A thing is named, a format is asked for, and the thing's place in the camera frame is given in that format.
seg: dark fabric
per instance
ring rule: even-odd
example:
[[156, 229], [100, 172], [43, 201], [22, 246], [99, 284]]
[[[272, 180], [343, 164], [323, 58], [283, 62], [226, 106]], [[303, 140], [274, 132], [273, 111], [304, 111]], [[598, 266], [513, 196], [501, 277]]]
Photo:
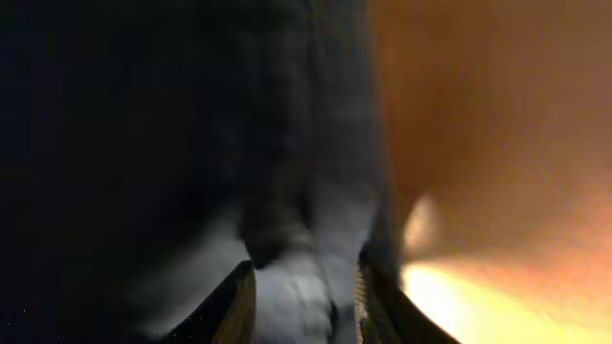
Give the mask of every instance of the dark fabric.
[[126, 300], [133, 277], [167, 262], [221, 208], [245, 206], [253, 253], [270, 243], [266, 228], [309, 217], [304, 179], [315, 170], [341, 180], [376, 166], [375, 154], [359, 168], [339, 159], [361, 157], [355, 142], [373, 142], [376, 121], [341, 135], [350, 117], [325, 120], [347, 98], [359, 101], [343, 114], [372, 103], [362, 100], [365, 58], [340, 58], [352, 43], [320, 25], [313, 4], [343, 9], [0, 5], [0, 341], [132, 343], [148, 312]]

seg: orange wall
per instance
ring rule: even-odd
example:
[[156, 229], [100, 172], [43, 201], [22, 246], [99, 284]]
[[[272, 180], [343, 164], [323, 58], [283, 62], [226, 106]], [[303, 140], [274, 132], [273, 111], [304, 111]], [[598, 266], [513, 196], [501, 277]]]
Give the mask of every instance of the orange wall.
[[612, 2], [368, 9], [402, 216], [435, 204], [414, 265], [612, 324]]

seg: blurry object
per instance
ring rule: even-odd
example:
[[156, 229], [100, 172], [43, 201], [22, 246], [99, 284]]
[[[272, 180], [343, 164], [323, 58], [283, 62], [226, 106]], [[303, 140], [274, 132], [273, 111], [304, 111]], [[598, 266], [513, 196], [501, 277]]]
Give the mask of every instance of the blurry object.
[[440, 251], [438, 205], [431, 195], [423, 194], [415, 202], [404, 226], [404, 249], [409, 252], [410, 262], [436, 257]]
[[255, 288], [252, 263], [240, 263], [163, 343], [250, 343]]
[[402, 290], [361, 253], [356, 276], [356, 322], [360, 344], [457, 343], [408, 300]]

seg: gray fabric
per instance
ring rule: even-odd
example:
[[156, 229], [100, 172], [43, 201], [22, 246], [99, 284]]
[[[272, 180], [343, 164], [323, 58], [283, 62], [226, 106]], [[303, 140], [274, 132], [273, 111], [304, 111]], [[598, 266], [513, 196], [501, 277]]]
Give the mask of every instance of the gray fabric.
[[[0, 303], [15, 326], [4, 342], [125, 339], [150, 312], [126, 295], [136, 276], [188, 255], [228, 209], [251, 253], [282, 250], [295, 237], [283, 228], [300, 223], [323, 265], [343, 262], [328, 276], [356, 259], [384, 200], [357, 5], [10, 5]], [[341, 227], [355, 241], [339, 259], [325, 252]]]

